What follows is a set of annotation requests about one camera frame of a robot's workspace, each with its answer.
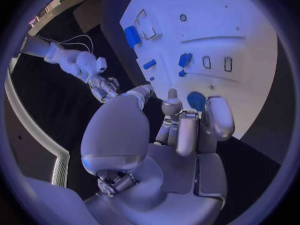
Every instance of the blue disc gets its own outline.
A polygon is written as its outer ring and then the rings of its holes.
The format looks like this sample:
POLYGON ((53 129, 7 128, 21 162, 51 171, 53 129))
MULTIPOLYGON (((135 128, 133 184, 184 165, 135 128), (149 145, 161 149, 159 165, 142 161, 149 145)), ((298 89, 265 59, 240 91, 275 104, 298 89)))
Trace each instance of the blue disc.
POLYGON ((187 101, 192 109, 202 112, 205 106, 206 97, 200 92, 192 91, 187 96, 187 101))

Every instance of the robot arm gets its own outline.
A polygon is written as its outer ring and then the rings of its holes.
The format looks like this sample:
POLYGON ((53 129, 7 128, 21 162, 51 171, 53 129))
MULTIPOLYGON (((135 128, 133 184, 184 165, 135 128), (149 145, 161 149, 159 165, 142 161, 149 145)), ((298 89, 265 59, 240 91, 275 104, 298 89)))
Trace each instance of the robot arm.
POLYGON ((59 43, 47 42, 28 35, 21 48, 21 53, 43 58, 51 64, 59 64, 68 74, 89 84, 92 94, 101 102, 117 96, 119 83, 114 77, 100 76, 107 69, 104 57, 96 58, 89 51, 64 49, 59 43))

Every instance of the blue object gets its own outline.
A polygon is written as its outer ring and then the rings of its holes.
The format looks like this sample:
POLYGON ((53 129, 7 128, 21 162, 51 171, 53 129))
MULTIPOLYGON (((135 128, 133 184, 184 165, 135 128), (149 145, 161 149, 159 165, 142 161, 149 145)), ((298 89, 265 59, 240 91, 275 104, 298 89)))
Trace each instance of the blue object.
POLYGON ((151 61, 145 63, 143 65, 143 68, 147 70, 147 69, 153 67, 155 64, 156 64, 156 61, 154 59, 152 59, 151 61))
POLYGON ((185 72, 184 69, 182 69, 180 72, 179 72, 179 77, 184 77, 185 75, 187 75, 187 73, 185 72))
POLYGON ((182 67, 182 68, 185 68, 191 61, 192 59, 192 54, 191 53, 184 53, 180 56, 180 59, 179 59, 179 66, 182 67))
POLYGON ((134 48, 136 44, 140 44, 142 42, 139 33, 135 26, 129 26, 124 30, 126 35, 126 40, 130 45, 130 48, 134 48))
POLYGON ((192 91, 187 96, 187 101, 192 109, 196 109, 197 111, 202 112, 204 110, 206 97, 200 92, 192 91))

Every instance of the black floor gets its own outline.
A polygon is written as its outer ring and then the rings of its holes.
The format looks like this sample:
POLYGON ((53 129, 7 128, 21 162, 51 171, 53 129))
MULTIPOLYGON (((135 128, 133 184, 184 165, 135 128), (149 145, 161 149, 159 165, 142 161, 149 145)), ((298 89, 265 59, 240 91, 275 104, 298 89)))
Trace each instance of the black floor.
MULTIPOLYGON (((50 22, 41 34, 56 40, 81 34, 72 11, 67 11, 62 16, 50 22)), ((131 80, 105 40, 100 27, 95 27, 88 34, 94 41, 95 55, 107 58, 109 69, 105 75, 116 76, 124 91, 132 88, 131 80)), ((96 178, 84 170, 80 156, 84 130, 101 106, 91 95, 88 86, 62 72, 58 65, 27 55, 20 57, 12 78, 16 91, 31 116, 55 141, 69 150, 68 188, 76 191, 84 200, 95 194, 96 178)), ((160 106, 158 99, 151 99, 144 108, 151 126, 151 142, 163 119, 160 106)), ((262 194, 279 165, 235 138, 219 143, 217 152, 222 158, 228 181, 227 203, 216 221, 220 225, 241 214, 262 194)))

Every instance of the circular hole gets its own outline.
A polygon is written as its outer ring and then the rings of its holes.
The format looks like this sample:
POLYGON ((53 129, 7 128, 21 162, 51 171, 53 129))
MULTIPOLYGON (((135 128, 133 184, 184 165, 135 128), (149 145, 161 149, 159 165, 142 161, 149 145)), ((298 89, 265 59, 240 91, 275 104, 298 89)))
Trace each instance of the circular hole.
POLYGON ((185 22, 187 20, 187 16, 185 14, 180 15, 180 20, 185 22))

